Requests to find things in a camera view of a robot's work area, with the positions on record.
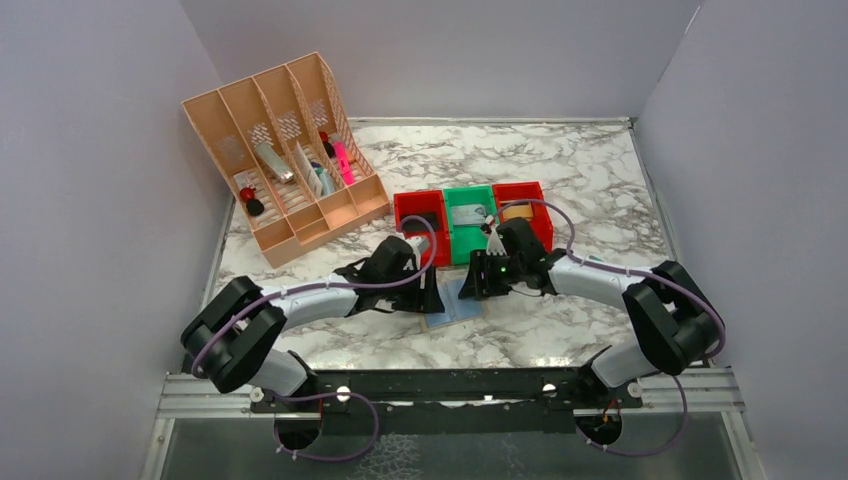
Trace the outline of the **red bin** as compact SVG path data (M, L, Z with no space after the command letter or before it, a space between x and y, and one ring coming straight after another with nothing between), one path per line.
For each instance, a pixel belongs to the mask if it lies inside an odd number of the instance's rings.
M437 240L437 252L433 264L437 267L451 265L451 239L442 190L396 193L394 215L396 227L405 238L428 235L428 230L418 220L410 220L401 225L405 218L419 216L425 219L432 226Z
M522 199L544 199L543 189L539 182L496 183L492 185L495 203L498 208L503 202L513 202ZM546 250L551 250L554 240L553 223L547 207L533 203L534 218L528 221L537 238Z

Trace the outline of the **gold credit card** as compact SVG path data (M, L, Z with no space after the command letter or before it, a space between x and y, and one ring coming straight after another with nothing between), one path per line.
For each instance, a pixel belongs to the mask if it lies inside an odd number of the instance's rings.
M500 207L502 208L500 214L500 219L502 222L514 218L523 218L525 220L531 221L534 218L532 202L519 202L511 206L508 206L507 202L503 202Z

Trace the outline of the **beige card holder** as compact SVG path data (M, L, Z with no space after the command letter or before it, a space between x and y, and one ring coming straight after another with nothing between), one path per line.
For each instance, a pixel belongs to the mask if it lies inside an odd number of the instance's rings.
M420 320L422 332L452 326L484 316L485 309L481 301L473 298L460 299L458 297L463 284L463 280L453 279L438 285L438 293L443 303L444 311L424 314Z

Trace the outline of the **left red bin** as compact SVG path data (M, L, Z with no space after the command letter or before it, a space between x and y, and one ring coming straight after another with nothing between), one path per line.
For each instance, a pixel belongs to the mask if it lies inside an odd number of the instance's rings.
M425 219L432 226L437 240L437 252L433 264L437 267L451 265L451 239L442 190L396 193L394 215L396 227L405 238L428 235L428 230L418 220L410 220L401 225L405 218L419 216Z

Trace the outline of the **red and black stamp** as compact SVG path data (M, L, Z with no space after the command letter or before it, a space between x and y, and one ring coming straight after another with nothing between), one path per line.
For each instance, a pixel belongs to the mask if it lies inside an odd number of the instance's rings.
M239 190L239 198L250 217L259 217L265 212L265 206L257 198L257 191L252 186L242 187Z

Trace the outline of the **peach desk file organizer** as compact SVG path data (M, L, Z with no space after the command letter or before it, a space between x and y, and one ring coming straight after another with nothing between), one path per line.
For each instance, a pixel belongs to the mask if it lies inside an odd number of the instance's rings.
M280 267L389 211L389 197L357 146L333 72L319 53L253 74L182 103L207 153L247 217L266 261ZM281 183L254 148L267 141L294 173ZM342 179L333 142L355 178ZM252 186L265 212L239 198Z

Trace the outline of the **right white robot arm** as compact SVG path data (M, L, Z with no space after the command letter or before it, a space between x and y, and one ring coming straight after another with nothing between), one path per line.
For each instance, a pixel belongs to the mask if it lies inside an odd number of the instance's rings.
M722 341L710 304L676 262L637 271L575 261L565 249L547 250L524 218L512 218L494 232L504 254L472 251L459 298L503 296L523 283L544 295L587 298L627 313L633 338L603 350L582 367L588 389L612 390L657 372L678 375Z

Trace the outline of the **black mounting rail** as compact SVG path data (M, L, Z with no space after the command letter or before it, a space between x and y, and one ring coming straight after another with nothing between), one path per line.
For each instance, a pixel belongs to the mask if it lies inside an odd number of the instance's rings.
M254 411L273 414L286 436L570 434L581 409L599 419L642 404L629 381L606 385L589 365L312 370L292 352L273 352L246 383L262 392Z

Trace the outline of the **black card in bin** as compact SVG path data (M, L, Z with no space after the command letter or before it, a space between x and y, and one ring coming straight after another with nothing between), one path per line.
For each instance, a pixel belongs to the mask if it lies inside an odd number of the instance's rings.
M435 212L404 215L401 217L398 225L400 230L408 235L426 233L428 231L427 225L429 225L434 232L441 229L441 221L438 214Z

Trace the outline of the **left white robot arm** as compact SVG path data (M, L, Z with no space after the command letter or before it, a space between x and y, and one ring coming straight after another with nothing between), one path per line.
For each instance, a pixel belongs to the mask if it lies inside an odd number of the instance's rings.
M281 397L303 390L312 372L292 351L275 350L284 332L308 323L377 310L440 311L435 268L421 264L437 246L430 235L391 235L373 253L321 280L261 287L247 276L230 281L183 331L190 372L221 393L248 385Z

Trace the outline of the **pink highlighter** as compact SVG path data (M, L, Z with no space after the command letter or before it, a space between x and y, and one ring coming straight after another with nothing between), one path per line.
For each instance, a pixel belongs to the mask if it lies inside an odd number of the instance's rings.
M355 183L355 178L344 143L342 141L336 141L332 143L332 146L342 179L347 186L353 185Z

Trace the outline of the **right red bin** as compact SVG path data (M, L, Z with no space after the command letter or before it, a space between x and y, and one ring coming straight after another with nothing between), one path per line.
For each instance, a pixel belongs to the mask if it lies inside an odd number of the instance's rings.
M539 182L496 183L492 185L495 203L498 208L503 202L513 202L522 199L544 199L543 189ZM546 250L551 250L554 240L553 223L547 207L533 203L534 218L528 221L537 238Z

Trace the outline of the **silver stapler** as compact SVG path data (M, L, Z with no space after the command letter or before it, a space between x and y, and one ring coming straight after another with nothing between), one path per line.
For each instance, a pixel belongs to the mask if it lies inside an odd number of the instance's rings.
M288 183L294 179L294 173L276 153L271 143L263 141L255 146L254 151L281 183Z

